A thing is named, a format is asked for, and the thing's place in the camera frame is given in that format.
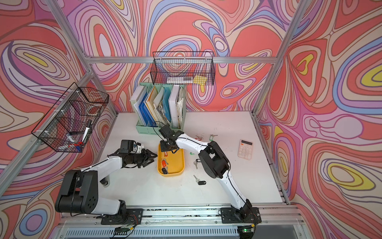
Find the wire basket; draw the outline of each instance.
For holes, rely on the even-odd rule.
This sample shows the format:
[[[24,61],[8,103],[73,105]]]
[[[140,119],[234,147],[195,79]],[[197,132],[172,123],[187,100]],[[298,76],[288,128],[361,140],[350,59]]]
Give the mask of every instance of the wire basket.
[[[56,152],[81,153],[108,102],[107,93],[77,86],[67,102],[56,110],[51,122],[43,130],[37,130],[41,133],[38,135],[35,131],[37,124],[32,134]]]
[[[213,85],[215,81],[212,51],[153,52],[153,84]]]

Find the white table surface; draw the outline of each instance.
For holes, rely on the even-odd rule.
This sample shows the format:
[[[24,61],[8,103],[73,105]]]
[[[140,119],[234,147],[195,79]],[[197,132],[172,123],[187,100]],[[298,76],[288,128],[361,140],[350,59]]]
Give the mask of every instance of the white table surface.
[[[138,134],[137,121],[134,113],[118,115],[101,160],[114,153],[121,140],[135,140],[157,153],[159,137]],[[230,172],[251,203],[282,202],[249,112],[187,112],[183,131],[193,138],[204,137],[204,142],[209,142],[211,134],[218,135],[214,141],[231,162]],[[240,139],[254,143],[251,160],[237,156]],[[204,172],[201,163],[196,169],[193,162],[197,158],[185,151],[185,170],[175,177],[163,177],[157,172],[157,158],[145,168],[119,169],[110,174],[108,187],[99,184],[99,195],[124,200],[132,206],[229,204],[218,181]],[[206,181],[206,185],[198,185],[193,175]]]

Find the colorful swirl backdrop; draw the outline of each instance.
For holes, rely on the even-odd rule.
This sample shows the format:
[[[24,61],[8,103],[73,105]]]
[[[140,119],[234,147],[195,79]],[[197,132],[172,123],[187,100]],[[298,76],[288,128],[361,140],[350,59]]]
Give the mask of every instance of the colorful swirl backdrop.
[[[62,9],[88,56],[150,56],[212,50],[215,56],[275,56],[294,14],[292,0],[86,0]],[[150,64],[94,64],[119,112]],[[188,86],[189,111],[248,111],[270,65],[217,64],[214,86]]]
[[[2,172],[34,137],[31,131],[38,121],[84,70],[45,1],[0,1],[0,23]],[[112,120],[106,108],[81,154],[40,146],[0,198],[1,239],[48,238],[61,218],[54,202],[63,175],[93,164]]]
[[[382,2],[314,0],[257,112],[314,238],[382,238]]]

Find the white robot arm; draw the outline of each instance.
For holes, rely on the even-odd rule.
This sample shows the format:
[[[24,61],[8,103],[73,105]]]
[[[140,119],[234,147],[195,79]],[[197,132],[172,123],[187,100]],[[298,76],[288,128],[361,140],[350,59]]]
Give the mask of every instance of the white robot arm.
[[[189,137],[182,131],[175,133],[168,125],[163,126],[159,132],[165,138],[160,142],[163,152],[172,151],[174,153],[182,148],[197,154],[205,172],[211,178],[216,178],[228,195],[231,206],[235,210],[235,217],[240,221],[248,216],[252,205],[233,180],[229,160],[215,141],[205,143]],[[132,142],[134,141],[123,140],[119,151],[109,155],[100,163],[82,170],[68,171],[58,193],[56,211],[116,215],[116,220],[121,215],[123,215],[122,218],[126,218],[125,202],[99,197],[98,182],[105,185],[108,183],[105,177],[112,172],[131,163],[137,164],[138,167],[145,167],[157,157],[151,151],[143,149],[143,145]]]
[[[163,126],[159,132],[165,138],[160,142],[162,152],[172,151],[175,153],[179,148],[182,148],[197,154],[205,172],[211,178],[216,178],[227,193],[231,206],[236,210],[236,218],[244,219],[248,216],[252,205],[240,192],[233,180],[229,160],[215,141],[205,143],[196,140],[182,131],[174,132],[168,125]]]
[[[179,135],[175,142],[179,148],[188,150],[197,155],[199,155],[202,150],[205,150],[207,147],[209,147],[207,143],[191,138],[185,133]],[[230,198],[231,205],[238,210],[244,207],[247,198],[240,192],[240,189],[233,180],[229,169],[223,173],[222,178],[216,176],[215,178],[219,181],[220,185],[223,187],[223,190]]]

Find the blue folder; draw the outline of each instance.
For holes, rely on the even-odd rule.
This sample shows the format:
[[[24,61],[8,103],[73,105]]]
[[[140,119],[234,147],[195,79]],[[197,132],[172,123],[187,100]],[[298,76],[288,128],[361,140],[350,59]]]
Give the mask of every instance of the blue folder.
[[[143,116],[142,120],[145,123],[145,125],[147,125],[149,123],[147,113],[144,110],[144,107],[146,107],[145,104],[144,104],[146,99],[147,99],[147,92],[145,93],[145,96],[143,97],[143,100],[142,100],[142,102],[139,105],[139,109],[141,110],[141,113],[142,113],[142,116]]]
[[[140,104],[139,108],[141,109],[144,117],[146,118],[147,120],[147,126],[154,126],[156,127],[157,124],[155,123],[155,120],[154,118],[152,117],[150,111],[148,110],[148,108],[146,107],[145,105],[145,102],[147,100],[147,97],[149,97],[148,93],[146,93],[145,97],[143,98],[142,100],[142,103]]]
[[[171,114],[170,114],[170,107],[168,105],[168,99],[170,98],[171,89],[170,88],[164,88],[165,92],[163,93],[163,109],[165,111],[165,116],[169,122],[171,122]]]

